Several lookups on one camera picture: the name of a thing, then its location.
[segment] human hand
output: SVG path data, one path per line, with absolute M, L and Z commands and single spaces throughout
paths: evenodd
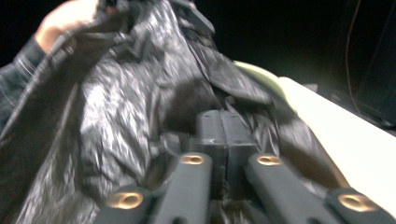
M 35 33 L 35 41 L 44 52 L 50 52 L 56 39 L 80 24 L 93 21 L 98 0 L 70 0 L 51 11 Z

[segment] thin wire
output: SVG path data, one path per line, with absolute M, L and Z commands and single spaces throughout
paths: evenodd
M 353 93 L 352 93 L 352 87 L 351 87 L 351 83 L 350 83 L 350 74 L 349 74 L 349 42 L 350 42 L 350 37 L 352 35 L 352 31 L 353 31 L 353 27 L 355 25 L 355 20 L 356 17 L 358 16 L 358 12 L 359 12 L 359 8 L 361 7 L 361 0 L 358 1 L 358 4 L 356 5 L 355 8 L 355 13 L 353 14 L 353 18 L 352 18 L 352 22 L 350 23 L 349 26 L 349 31 L 347 33 L 347 37 L 346 37 L 346 79 L 347 79 L 347 86 L 348 86 L 348 90 L 349 90 L 349 95 L 350 98 L 352 99 L 352 103 L 355 106 L 356 110 L 358 111 L 359 117 L 361 117 L 361 111 L 358 108 L 358 105 L 355 102 L 355 98 L 353 97 Z

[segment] crumpled black plastic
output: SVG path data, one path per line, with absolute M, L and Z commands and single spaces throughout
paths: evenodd
M 123 4 L 63 36 L 27 86 L 0 138 L 0 220 L 92 223 L 120 186 L 149 187 L 150 166 L 176 156 L 210 109 L 240 114 L 317 195 L 314 185 L 343 185 L 288 105 L 182 26 L 168 1 Z M 215 222 L 249 223 L 226 199 L 215 207 Z

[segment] sleeve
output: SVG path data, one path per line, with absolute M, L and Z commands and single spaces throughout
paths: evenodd
M 31 37 L 14 61 L 0 68 L 0 133 L 44 57 L 44 51 Z

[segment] white surface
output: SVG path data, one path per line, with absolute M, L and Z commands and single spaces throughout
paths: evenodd
M 351 187 L 396 217 L 396 137 L 287 77 L 277 83 Z

